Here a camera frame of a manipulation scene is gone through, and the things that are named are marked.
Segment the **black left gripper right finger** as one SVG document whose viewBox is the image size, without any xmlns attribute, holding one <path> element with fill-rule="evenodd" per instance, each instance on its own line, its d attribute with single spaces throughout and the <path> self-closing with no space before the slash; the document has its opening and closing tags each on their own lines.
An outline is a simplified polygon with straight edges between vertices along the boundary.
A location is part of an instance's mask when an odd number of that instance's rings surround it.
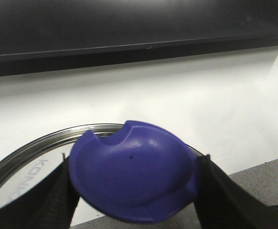
<svg viewBox="0 0 278 229">
<path fill-rule="evenodd" d="M 210 155 L 197 160 L 202 175 L 194 206 L 203 229 L 278 229 L 278 210 L 237 185 Z"/>
</svg>

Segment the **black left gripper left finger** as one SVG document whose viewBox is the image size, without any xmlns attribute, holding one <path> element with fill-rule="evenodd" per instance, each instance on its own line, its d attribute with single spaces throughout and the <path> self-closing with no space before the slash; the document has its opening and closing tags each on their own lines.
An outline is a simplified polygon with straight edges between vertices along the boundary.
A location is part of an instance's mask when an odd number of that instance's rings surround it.
<svg viewBox="0 0 278 229">
<path fill-rule="evenodd" d="M 68 158 L 25 194 L 0 208 L 0 229 L 68 229 L 79 195 L 69 178 Z"/>
</svg>

